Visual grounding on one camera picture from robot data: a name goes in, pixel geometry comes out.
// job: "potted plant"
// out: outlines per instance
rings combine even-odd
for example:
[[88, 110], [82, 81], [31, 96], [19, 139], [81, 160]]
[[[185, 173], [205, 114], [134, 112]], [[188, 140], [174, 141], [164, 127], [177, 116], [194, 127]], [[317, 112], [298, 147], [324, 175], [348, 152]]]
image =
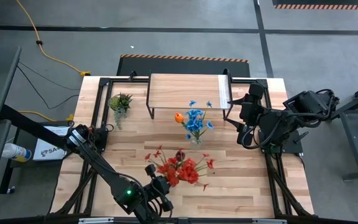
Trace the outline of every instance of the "potted plant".
[[117, 94], [109, 99], [109, 106], [114, 111], [114, 119], [116, 120], [116, 124], [118, 129], [122, 129], [121, 126], [121, 118], [127, 117], [127, 110], [131, 108], [129, 103], [132, 101], [132, 95], [125, 94]]
[[[191, 100], [189, 106], [192, 107], [196, 104], [196, 101]], [[212, 108], [212, 103], [207, 102], [207, 108]], [[207, 129], [214, 129], [212, 125], [212, 121], [207, 121], [204, 125], [204, 118], [206, 115], [205, 112], [200, 109], [191, 109], [186, 112], [188, 115], [188, 121], [184, 122], [184, 117], [180, 113], [175, 113], [175, 121], [182, 124], [183, 127], [188, 131], [185, 135], [186, 139], [190, 141], [191, 145], [194, 149], [199, 149], [201, 147], [201, 143], [203, 143], [202, 135], [205, 133]]]

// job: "yellow extension cord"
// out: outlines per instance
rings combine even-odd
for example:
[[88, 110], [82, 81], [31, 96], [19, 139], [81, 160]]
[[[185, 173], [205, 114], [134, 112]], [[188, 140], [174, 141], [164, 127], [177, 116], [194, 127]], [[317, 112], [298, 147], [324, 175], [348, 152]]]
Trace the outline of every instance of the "yellow extension cord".
[[[36, 111], [19, 111], [19, 113], [30, 113], [30, 114], [36, 114], [40, 117], [45, 118], [48, 121], [51, 122], [55, 122], [56, 120], [52, 119], [52, 118], [48, 118], [47, 116], [43, 115], [42, 113], [36, 112]], [[66, 118], [66, 121], [72, 121], [74, 119], [74, 115], [70, 114], [70, 116], [68, 118]]]
[[[37, 28], [35, 27], [35, 25], [34, 25], [34, 23], [33, 23], [32, 19], [31, 19], [30, 15], [29, 15], [29, 13], [26, 11], [26, 9], [23, 7], [23, 5], [20, 3], [19, 0], [16, 0], [16, 1], [17, 1], [17, 3], [20, 5], [20, 7], [23, 9], [23, 11], [24, 11], [25, 14], [27, 15], [27, 17], [29, 18], [29, 20], [30, 20], [30, 22], [31, 22], [31, 25], [32, 25], [32, 27], [34, 28], [35, 34], [37, 35], [37, 40], [38, 40], [38, 41], [41, 41], [41, 40], [40, 40], [40, 36], [39, 36], [39, 34], [38, 34], [38, 31], [37, 31]], [[78, 72], [82, 77], [84, 77], [85, 75], [90, 75], [90, 74], [91, 74], [91, 72], [89, 72], [89, 71], [87, 71], [87, 72], [80, 71], [79, 69], [77, 69], [76, 67], [70, 65], [70, 64], [67, 63], [67, 62], [64, 62], [64, 61], [62, 61], [62, 60], [59, 60], [59, 59], [57, 59], [57, 58], [54, 58], [54, 57], [51, 57], [51, 56], [47, 55], [47, 54], [45, 53], [44, 49], [42, 48], [42, 44], [38, 44], [38, 46], [40, 47], [41, 52], [42, 52], [47, 58], [52, 59], [52, 60], [54, 60], [54, 61], [57, 61], [57, 62], [60, 62], [60, 63], [62, 63], [62, 64], [65, 64], [65, 65], [69, 66], [70, 68], [72, 68], [72, 69], [74, 69], [76, 72]]]
[[[32, 25], [32, 27], [34, 28], [35, 34], [36, 34], [36, 36], [37, 36], [37, 40], [38, 40], [38, 41], [41, 41], [40, 36], [39, 36], [39, 34], [38, 34], [38, 31], [37, 31], [37, 28], [35, 27], [34, 22], [32, 21], [32, 19], [31, 19], [29, 13], [26, 11], [26, 9], [23, 7], [23, 5], [20, 3], [19, 0], [16, 0], [16, 1], [17, 1], [17, 3], [20, 5], [20, 7], [23, 9], [23, 11], [24, 11], [25, 14], [27, 15], [27, 17], [29, 18], [29, 20], [30, 20], [30, 22], [31, 22], [31, 25]], [[74, 69], [76, 72], [78, 72], [82, 77], [84, 77], [85, 75], [90, 75], [90, 74], [91, 74], [91, 72], [89, 72], [89, 71], [87, 71], [87, 72], [80, 71], [79, 69], [77, 69], [76, 67], [70, 65], [70, 64], [67, 63], [67, 62], [64, 62], [64, 61], [62, 61], [62, 60], [59, 60], [59, 59], [57, 59], [57, 58], [54, 58], [54, 57], [51, 57], [51, 56], [47, 55], [47, 54], [45, 53], [45, 51], [44, 51], [44, 48], [42, 48], [42, 44], [38, 44], [38, 46], [40, 47], [41, 52], [42, 52], [47, 58], [52, 59], [52, 60], [57, 61], [57, 62], [60, 62], [60, 63], [62, 63], [62, 64], [64, 64], [64, 65], [69, 66], [70, 68], [72, 68], [72, 69]], [[19, 111], [19, 112], [20, 112], [20, 113], [36, 114], [36, 115], [38, 115], [38, 116], [40, 116], [40, 117], [43, 117], [44, 119], [46, 119], [46, 120], [48, 120], [48, 121], [51, 121], [51, 122], [55, 122], [55, 121], [56, 121], [56, 120], [54, 120], [54, 119], [52, 119], [52, 118], [48, 118], [47, 116], [43, 115], [42, 113], [39, 113], [39, 112], [36, 112], [36, 111]], [[74, 118], [74, 115], [73, 115], [73, 114], [70, 114], [70, 116], [69, 116], [68, 118], [66, 118], [66, 121], [72, 121], [73, 118]]]

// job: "small wooden bench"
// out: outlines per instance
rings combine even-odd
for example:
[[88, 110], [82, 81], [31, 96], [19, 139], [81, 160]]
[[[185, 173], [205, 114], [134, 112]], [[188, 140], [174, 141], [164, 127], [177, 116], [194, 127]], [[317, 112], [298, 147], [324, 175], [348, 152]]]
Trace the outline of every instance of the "small wooden bench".
[[[223, 118], [229, 116], [232, 100], [231, 77], [205, 74], [157, 74], [150, 75], [146, 106], [154, 119], [155, 108], [205, 109], [210, 101], [213, 110], [223, 110]], [[191, 100], [197, 102], [190, 107]]]

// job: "yellow black hazard tape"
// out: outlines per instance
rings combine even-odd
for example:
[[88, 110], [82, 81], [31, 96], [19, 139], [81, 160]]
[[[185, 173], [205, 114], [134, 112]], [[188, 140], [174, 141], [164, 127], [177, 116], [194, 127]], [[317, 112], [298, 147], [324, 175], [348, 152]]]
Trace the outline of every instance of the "yellow black hazard tape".
[[166, 55], [142, 55], [142, 54], [123, 54], [120, 58], [165, 58], [165, 59], [184, 59], [184, 60], [210, 60], [220, 62], [244, 62], [248, 63], [245, 59], [236, 58], [212, 58], [212, 57], [190, 57], [190, 56], [166, 56]]
[[276, 9], [349, 9], [358, 10], [358, 5], [278, 4]]

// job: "bouquet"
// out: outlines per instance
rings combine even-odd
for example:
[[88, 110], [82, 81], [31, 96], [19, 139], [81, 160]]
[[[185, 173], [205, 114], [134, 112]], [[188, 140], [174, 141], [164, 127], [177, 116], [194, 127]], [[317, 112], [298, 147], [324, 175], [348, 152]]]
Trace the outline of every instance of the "bouquet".
[[[191, 100], [189, 106], [192, 107], [196, 104], [196, 101]], [[212, 103], [207, 102], [206, 107], [212, 108]], [[181, 123], [183, 127], [188, 131], [186, 134], [186, 139], [195, 142], [195, 144], [201, 145], [202, 140], [201, 136], [205, 133], [207, 129], [214, 129], [212, 121], [207, 121], [206, 126], [204, 126], [204, 118], [206, 111], [200, 109], [191, 109], [186, 112], [188, 115], [188, 121], [184, 122], [184, 117], [180, 113], [175, 113], [175, 121]]]
[[186, 181], [189, 184], [199, 183], [199, 177], [206, 175], [200, 175], [199, 172], [204, 169], [213, 169], [214, 159], [208, 159], [209, 154], [203, 154], [203, 158], [198, 162], [195, 162], [191, 158], [185, 160], [186, 154], [183, 152], [183, 148], [179, 148], [175, 157], [167, 159], [162, 151], [162, 146], [158, 147], [157, 152], [153, 156], [155, 158], [159, 157], [162, 165], [152, 160], [150, 158], [151, 155], [151, 153], [147, 154], [145, 160], [157, 166], [157, 172], [164, 175], [171, 187], [178, 185], [180, 180]]

